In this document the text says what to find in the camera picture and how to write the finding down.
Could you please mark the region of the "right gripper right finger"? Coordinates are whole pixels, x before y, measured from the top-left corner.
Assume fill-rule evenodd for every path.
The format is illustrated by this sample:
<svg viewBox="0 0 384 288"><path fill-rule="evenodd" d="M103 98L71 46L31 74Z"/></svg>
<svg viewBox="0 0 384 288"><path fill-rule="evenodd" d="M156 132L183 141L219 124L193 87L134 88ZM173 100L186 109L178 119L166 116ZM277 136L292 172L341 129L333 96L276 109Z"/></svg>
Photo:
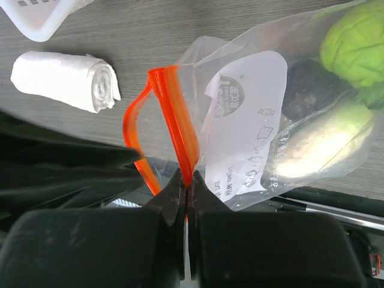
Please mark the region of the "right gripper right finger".
<svg viewBox="0 0 384 288"><path fill-rule="evenodd" d="M195 171L187 188L188 254L192 280L197 279L198 219L206 212L232 212L232 210L208 189L203 176L199 171Z"/></svg>

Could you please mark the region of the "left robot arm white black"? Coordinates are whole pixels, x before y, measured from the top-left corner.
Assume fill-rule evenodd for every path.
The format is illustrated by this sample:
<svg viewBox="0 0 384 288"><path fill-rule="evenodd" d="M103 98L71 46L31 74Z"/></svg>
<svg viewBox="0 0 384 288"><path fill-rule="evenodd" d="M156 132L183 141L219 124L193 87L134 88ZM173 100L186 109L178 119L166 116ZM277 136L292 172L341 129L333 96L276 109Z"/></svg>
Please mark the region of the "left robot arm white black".
<svg viewBox="0 0 384 288"><path fill-rule="evenodd" d="M75 138L1 111L1 233L35 209L95 208L143 185L130 148Z"/></svg>

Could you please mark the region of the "clear zip bag orange seal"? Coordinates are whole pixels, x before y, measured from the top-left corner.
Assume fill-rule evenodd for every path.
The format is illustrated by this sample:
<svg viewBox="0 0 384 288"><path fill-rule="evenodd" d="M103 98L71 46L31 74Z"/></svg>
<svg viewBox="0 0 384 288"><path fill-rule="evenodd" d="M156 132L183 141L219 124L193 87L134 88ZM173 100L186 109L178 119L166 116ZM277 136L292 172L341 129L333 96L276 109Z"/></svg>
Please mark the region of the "clear zip bag orange seal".
<svg viewBox="0 0 384 288"><path fill-rule="evenodd" d="M199 37L175 65L149 70L122 133L142 156L136 167L150 191L159 193L176 169L186 185L199 171L211 192L241 210L359 167L383 109L370 109L372 132L344 163L299 179L274 170L290 136L304 125L338 104L363 104L356 88L323 67L320 46L330 28L364 2L259 24L232 41Z"/></svg>

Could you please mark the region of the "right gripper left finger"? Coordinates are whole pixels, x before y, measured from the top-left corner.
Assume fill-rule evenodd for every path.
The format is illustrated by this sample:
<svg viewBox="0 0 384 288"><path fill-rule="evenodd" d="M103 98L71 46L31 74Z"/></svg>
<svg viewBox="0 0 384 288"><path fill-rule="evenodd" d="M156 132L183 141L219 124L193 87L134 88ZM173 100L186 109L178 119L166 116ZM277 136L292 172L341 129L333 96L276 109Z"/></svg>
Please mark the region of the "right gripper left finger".
<svg viewBox="0 0 384 288"><path fill-rule="evenodd" d="M143 207L161 212L168 229L167 245L172 252L179 279L185 279L185 216L187 189L177 169L167 185Z"/></svg>

